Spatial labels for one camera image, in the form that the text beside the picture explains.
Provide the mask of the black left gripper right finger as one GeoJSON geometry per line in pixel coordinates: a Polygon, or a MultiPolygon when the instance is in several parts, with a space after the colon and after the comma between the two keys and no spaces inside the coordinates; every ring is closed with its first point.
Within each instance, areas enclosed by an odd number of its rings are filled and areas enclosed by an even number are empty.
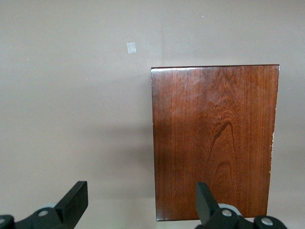
{"type": "Polygon", "coordinates": [[[196,184],[196,210],[201,224],[198,229],[285,229],[286,225],[271,216],[257,216],[253,221],[245,219],[240,211],[228,204],[219,204],[208,185],[196,184]]]}

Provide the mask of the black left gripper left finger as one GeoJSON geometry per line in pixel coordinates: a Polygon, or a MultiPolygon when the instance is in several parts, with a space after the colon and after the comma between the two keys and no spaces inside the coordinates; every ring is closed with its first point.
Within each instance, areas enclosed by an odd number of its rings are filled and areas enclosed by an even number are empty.
{"type": "Polygon", "coordinates": [[[12,215],[0,216],[2,229],[73,229],[88,207],[88,184],[78,181],[52,208],[42,208],[16,222],[12,215]]]}

